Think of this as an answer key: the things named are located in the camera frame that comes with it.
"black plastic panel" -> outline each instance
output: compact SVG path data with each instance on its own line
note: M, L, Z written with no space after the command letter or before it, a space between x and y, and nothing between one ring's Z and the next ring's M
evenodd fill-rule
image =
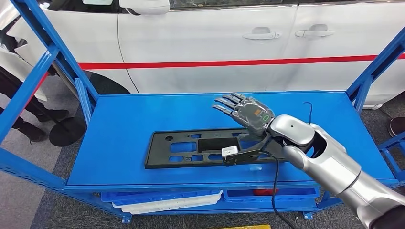
M152 134L145 168L197 167L223 165L221 149L237 146L239 150L257 142L240 142L238 135L247 133L244 128L205 129L187 131L158 131ZM270 142L268 148L277 159L285 161L278 143ZM275 162L267 155L249 164Z

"white plastic tray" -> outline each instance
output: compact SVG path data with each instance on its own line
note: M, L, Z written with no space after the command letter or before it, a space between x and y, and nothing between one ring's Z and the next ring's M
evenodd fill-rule
M143 214L156 211L167 211L173 209L181 208L191 208L197 206L204 206L210 204L216 204L221 198L222 191L218 194L198 196L198 197L188 197L188 198L179 198L179 199L169 199L148 203L139 203L139 204L129 204L117 206L113 204L115 208L121 208L123 212L130 212L131 214Z

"red stripe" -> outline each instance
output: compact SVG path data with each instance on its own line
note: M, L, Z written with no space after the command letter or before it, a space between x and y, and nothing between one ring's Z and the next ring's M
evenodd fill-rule
M130 69L130 68L183 68L208 66L236 66L236 65L264 65L264 64L291 64L291 63L330 63L330 62L357 62L372 61L377 55L366 56L336 56L274 60L246 60L246 61L200 61L200 62L150 62L150 63L79 63L85 70L95 69ZM402 54L398 59L405 59Z

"black shoe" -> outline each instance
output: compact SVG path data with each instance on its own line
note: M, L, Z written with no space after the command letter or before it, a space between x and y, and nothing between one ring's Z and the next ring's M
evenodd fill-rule
M46 137L46 133L43 130L27 122L23 122L18 131L27 136L32 142L43 141Z
M67 110L47 110L46 113L47 115L46 114L36 115L38 121L40 121L41 123L51 121L49 115L59 121L67 118L69 115L69 112Z

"car door handle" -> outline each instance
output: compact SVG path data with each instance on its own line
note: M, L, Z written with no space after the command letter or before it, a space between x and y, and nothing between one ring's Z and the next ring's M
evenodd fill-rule
M326 31L310 31L310 30L299 30L295 32L295 35L297 37L326 37L326 36L331 36L335 33L335 31L332 30L326 30Z
M331 36L335 31L328 30L328 26L325 24L311 25L308 30L299 30L295 32L297 37L326 37Z
M242 37L250 40L271 40L281 37L281 33L271 31L268 27L260 26L252 29L251 33L242 35Z

